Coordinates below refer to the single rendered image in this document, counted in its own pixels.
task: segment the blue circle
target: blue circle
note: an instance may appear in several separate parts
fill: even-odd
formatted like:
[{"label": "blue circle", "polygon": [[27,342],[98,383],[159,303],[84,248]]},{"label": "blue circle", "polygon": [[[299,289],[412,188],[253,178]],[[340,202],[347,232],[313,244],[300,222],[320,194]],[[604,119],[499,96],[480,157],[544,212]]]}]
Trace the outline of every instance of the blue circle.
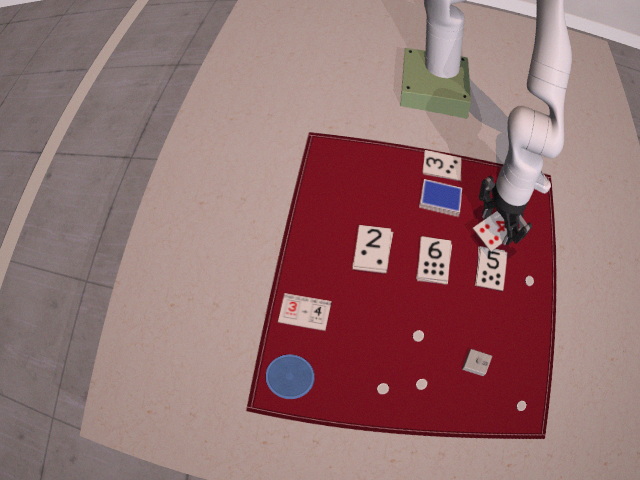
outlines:
[{"label": "blue circle", "polygon": [[309,393],[314,378],[309,362],[297,355],[282,355],[267,367],[267,385],[273,393],[286,400]]}]

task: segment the red mat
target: red mat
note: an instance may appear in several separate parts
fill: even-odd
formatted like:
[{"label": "red mat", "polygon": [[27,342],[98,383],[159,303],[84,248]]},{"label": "red mat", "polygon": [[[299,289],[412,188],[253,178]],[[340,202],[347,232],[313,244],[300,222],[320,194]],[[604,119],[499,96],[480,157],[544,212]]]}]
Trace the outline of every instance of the red mat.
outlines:
[{"label": "red mat", "polygon": [[[462,157],[458,182],[423,175],[423,161],[420,148],[309,134],[249,411],[379,432],[544,438],[555,329],[553,189],[533,193],[524,212],[532,229],[518,245],[500,247],[508,253],[504,291],[490,290],[475,286],[484,244],[473,227],[482,220],[480,184],[496,180],[500,165]],[[462,187],[459,217],[419,207],[425,178]],[[393,231],[387,273],[352,268],[359,225]],[[416,280],[421,236],[451,240],[448,284]],[[285,294],[330,301],[326,330],[279,323]],[[485,376],[463,371],[470,349],[492,356]],[[266,382],[270,363],[288,354],[309,362],[315,377],[293,400]],[[386,394],[378,393],[382,383]]]}]

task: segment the green base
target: green base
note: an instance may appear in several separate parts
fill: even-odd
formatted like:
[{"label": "green base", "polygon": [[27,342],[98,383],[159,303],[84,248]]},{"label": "green base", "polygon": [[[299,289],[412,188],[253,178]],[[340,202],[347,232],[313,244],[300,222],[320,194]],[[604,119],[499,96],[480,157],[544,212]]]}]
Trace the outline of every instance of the green base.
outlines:
[{"label": "green base", "polygon": [[405,48],[400,105],[467,118],[471,107],[469,59],[462,57],[455,77],[440,78],[427,70],[424,50]]}]

